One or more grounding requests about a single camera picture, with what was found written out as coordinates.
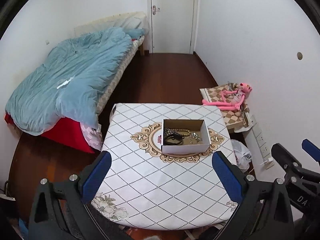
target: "bed leg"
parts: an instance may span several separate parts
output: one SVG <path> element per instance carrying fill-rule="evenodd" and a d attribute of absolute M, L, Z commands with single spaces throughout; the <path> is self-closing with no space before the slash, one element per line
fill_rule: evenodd
<path fill-rule="evenodd" d="M 140 50 L 140 55 L 141 55 L 141 56 L 144 56 L 143 43 L 139 46 L 139 50 Z"/>

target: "door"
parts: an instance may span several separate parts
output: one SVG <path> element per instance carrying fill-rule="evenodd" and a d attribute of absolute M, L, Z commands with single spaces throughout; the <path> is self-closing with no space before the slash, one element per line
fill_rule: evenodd
<path fill-rule="evenodd" d="M 190 53 L 194 0 L 151 0 L 153 53 Z"/>

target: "pink panther plush toy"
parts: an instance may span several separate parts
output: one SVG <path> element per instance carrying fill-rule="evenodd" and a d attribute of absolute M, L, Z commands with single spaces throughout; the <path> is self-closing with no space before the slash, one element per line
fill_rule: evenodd
<path fill-rule="evenodd" d="M 202 104 L 204 106 L 218 106 L 218 108 L 223 110 L 240 110 L 240 106 L 243 103 L 244 99 L 248 97 L 250 92 L 252 91 L 252 87 L 246 83 L 240 83 L 235 91 L 227 91 L 223 90 L 220 92 L 221 98 L 223 102 L 208 102 L 207 100 L 203 99 Z M 230 103 L 226 102 L 225 95 L 235 94 L 235 97 L 231 100 Z"/>

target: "plastic bag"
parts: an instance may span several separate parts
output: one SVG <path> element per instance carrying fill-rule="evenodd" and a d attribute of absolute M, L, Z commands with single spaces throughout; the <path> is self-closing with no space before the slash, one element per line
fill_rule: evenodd
<path fill-rule="evenodd" d="M 251 162 L 251 152 L 243 143 L 231 139 L 232 147 L 235 151 L 238 168 L 245 173 L 249 169 Z"/>

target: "white cardboard box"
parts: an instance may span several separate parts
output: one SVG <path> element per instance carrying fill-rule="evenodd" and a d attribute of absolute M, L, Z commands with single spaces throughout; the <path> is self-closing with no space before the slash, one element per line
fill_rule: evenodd
<path fill-rule="evenodd" d="M 181 128 L 192 130 L 195 125 L 201 126 L 200 132 L 202 135 L 202 144 L 191 144 L 191 145 L 163 145 L 164 141 L 164 127 L 166 123 L 171 125 L 176 124 L 175 127 L 171 128 Z M 192 153 L 204 153 L 207 151 L 211 144 L 208 127 L 205 120 L 190 120 L 190 119 L 164 119 L 162 121 L 162 136 L 161 136 L 161 150 L 162 154 L 172 154 L 172 155 L 188 155 Z"/>

